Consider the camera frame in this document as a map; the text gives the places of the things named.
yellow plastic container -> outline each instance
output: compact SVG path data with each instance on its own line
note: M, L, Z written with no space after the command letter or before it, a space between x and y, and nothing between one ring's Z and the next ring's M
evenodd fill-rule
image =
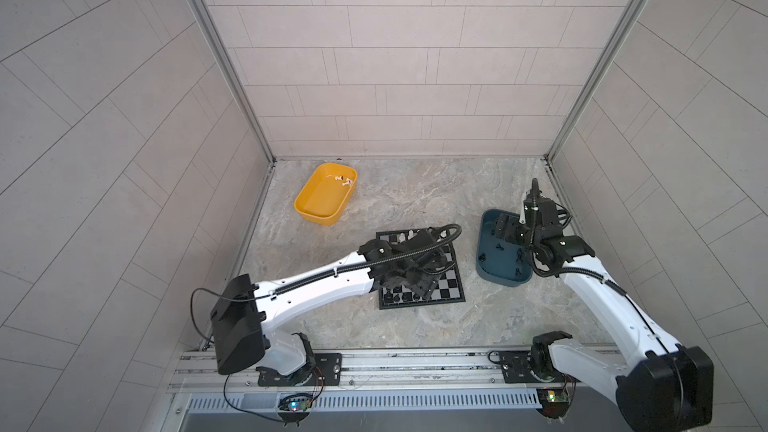
M335 224L357 187L357 170L325 163L306 181L293 207L306 220L322 226Z

robotic arm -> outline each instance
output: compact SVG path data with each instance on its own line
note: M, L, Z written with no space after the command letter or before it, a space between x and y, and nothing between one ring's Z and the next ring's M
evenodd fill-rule
M600 354L565 332L533 340L530 366L536 378L554 372L586 383L613 401L636 431L678 431L708 424L712 417L714 367L698 347L685 348L654 322L612 279L577 235L563 236L557 204L533 179L520 217L502 214L495 237L521 245L534 272L562 278L594 312L623 357ZM332 264L275 281L230 282L210 313L220 374L252 365L276 370L301 384L315 367L309 341L280 326L321 305L381 287L405 285L428 297L452 263L441 248L456 239L455 224L420 231L396 245L371 240ZM547 267L541 269L538 263Z

chessboard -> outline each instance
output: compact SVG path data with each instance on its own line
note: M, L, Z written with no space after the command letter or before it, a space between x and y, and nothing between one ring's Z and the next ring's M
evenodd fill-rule
M409 236L417 233L420 229L395 230L390 232L377 232L376 238L386 240L391 244L403 242ZM449 262L453 262L456 257L456 251L453 243L449 243L442 248L443 253ZM458 273L458 264L454 264L449 270L446 270L438 279L437 288L432 291L431 297L420 297L413 293L408 287L400 285L392 289L379 289L379 310L386 308L416 307L419 305L446 304L449 302L465 302L464 287L462 287L462 277Z

marble floor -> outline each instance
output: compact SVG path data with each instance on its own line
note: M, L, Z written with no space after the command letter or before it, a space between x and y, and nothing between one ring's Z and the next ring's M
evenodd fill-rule
M443 226L463 233L454 246L466 302L379 310L378 293L327 304L288 323L314 348L452 347L530 344L563 330L582 343L611 342L586 304L557 278L536 275L512 288L475 271L480 217L489 208L516 210L531 179L555 197L538 158L424 158L340 161L358 184L341 219L325 227L304 220L293 199L323 161L280 161L246 254L253 281L284 278L330 263L376 231Z

blue bin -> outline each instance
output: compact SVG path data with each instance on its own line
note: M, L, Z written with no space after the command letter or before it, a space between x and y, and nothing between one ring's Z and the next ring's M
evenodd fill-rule
M523 253L522 247L499 240L493 235L496 219L501 214L520 218L519 214L498 208L490 208L483 213L475 255L476 269L478 275L487 281L517 287L531 280L533 269L528 254Z

